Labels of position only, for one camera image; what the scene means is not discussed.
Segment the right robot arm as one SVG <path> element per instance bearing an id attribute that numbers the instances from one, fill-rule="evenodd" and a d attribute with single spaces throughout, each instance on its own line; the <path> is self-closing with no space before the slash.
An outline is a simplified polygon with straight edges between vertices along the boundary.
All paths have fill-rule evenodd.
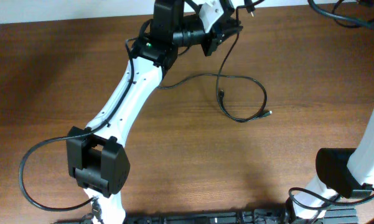
<path id="1" fill-rule="evenodd" d="M 285 223 L 314 223 L 329 210 L 374 200 L 374 109 L 357 148 L 320 149 L 315 177 L 288 194 Z"/>

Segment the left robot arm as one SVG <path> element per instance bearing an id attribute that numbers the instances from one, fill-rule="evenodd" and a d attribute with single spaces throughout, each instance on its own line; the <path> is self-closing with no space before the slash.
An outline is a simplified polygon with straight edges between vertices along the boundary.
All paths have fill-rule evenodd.
<path id="1" fill-rule="evenodd" d="M 68 132 L 68 171 L 91 198 L 92 223 L 125 219 L 120 191 L 130 172 L 126 140 L 143 104 L 177 60 L 179 47 L 200 45 L 208 56 L 240 31 L 232 14 L 241 1 L 190 5 L 195 14 L 185 16 L 184 1 L 155 2 L 152 19 L 128 48 L 126 71 L 107 103 L 85 128 Z"/>

